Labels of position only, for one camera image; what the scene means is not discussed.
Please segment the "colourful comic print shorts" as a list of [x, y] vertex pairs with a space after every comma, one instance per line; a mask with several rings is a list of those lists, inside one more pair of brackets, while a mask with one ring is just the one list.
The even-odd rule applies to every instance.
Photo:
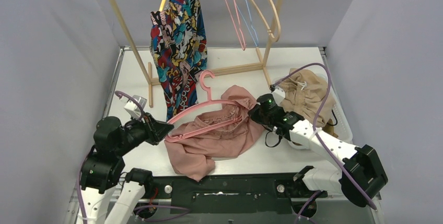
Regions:
[[207, 68], [207, 38], [200, 0], [168, 0], [152, 11], [150, 52], [164, 91], [166, 118], [198, 103], [196, 84]]

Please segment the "beige wooden hanger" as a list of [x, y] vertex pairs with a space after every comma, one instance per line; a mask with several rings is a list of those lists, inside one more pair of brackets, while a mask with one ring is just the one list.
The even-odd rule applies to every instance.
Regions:
[[271, 24], [268, 23], [266, 17], [264, 16], [263, 12], [261, 11], [259, 5], [255, 0], [247, 0], [257, 11], [258, 15], [262, 19], [262, 22], [267, 30], [268, 33], [268, 39], [271, 43], [275, 43], [280, 39], [281, 36], [281, 23], [279, 20], [279, 14], [276, 9], [276, 5], [273, 0], [266, 0], [267, 4], [269, 5], [270, 9], [273, 12], [273, 20]]

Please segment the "pink shorts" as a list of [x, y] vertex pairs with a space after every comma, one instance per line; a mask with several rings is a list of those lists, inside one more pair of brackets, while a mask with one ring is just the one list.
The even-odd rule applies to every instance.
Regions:
[[254, 96], [244, 87], [233, 85], [221, 96], [238, 104], [223, 104], [220, 110], [204, 112], [194, 120], [175, 128], [170, 136], [182, 135], [223, 121], [240, 118], [239, 122], [178, 141], [165, 141], [175, 173], [200, 181], [216, 166], [213, 158], [237, 158], [250, 149], [264, 132], [252, 121], [248, 112], [256, 105]]

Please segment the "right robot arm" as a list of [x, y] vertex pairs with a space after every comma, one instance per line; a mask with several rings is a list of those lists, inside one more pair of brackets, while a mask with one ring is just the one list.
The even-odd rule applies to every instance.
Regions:
[[300, 196], [312, 191], [344, 195], [358, 207], [374, 208], [373, 198], [387, 184], [388, 178], [376, 150], [355, 146], [314, 128], [295, 112], [285, 112], [277, 105], [275, 93], [264, 94], [248, 112], [250, 119], [276, 134], [279, 139], [300, 144], [323, 157], [335, 169], [306, 166], [294, 176], [294, 190]]

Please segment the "beige shorts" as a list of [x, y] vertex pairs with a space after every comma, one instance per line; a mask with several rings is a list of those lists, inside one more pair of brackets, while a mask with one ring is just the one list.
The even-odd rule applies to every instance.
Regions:
[[295, 112], [311, 124], [321, 103], [325, 103], [317, 117], [316, 127], [324, 127], [332, 121], [335, 99], [327, 93], [328, 83], [314, 72], [302, 69], [278, 84], [286, 94], [281, 107], [286, 112]]

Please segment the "blue hanger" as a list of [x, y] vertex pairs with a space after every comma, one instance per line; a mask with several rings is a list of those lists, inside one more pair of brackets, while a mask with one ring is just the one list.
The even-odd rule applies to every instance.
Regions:
[[241, 26], [242, 28], [245, 27], [251, 37], [252, 43], [255, 47], [259, 46], [259, 36], [256, 31], [256, 28], [254, 26], [253, 22], [253, 16], [252, 16], [252, 10], [251, 10], [251, 4], [247, 0], [243, 0], [243, 7], [245, 9], [245, 13], [242, 12], [241, 6], [237, 2], [237, 6], [239, 8], [240, 12], [240, 20], [241, 20]]

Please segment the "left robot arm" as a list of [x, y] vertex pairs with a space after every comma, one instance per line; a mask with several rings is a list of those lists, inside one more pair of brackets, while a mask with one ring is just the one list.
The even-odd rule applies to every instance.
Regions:
[[172, 124], [158, 121], [149, 113], [125, 124], [116, 116], [106, 116], [96, 125], [94, 145], [78, 176], [78, 223], [126, 223], [139, 199], [155, 188], [153, 173], [133, 168], [127, 173], [122, 195], [108, 213], [110, 198], [125, 167], [123, 157], [142, 143], [157, 146], [172, 130]]

